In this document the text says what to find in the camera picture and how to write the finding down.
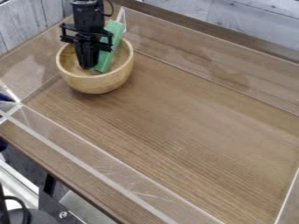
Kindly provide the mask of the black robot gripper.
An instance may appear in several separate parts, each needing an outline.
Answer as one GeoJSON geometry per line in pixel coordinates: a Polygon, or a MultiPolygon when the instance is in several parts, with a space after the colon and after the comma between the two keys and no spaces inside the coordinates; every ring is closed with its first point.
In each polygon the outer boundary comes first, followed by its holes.
{"type": "Polygon", "coordinates": [[[99,52],[110,51],[114,34],[104,26],[106,17],[114,15],[115,8],[110,0],[71,0],[70,4],[74,23],[60,24],[60,41],[75,43],[79,65],[88,69],[99,63],[99,52]],[[98,42],[102,37],[107,38],[107,43],[98,42]]]}

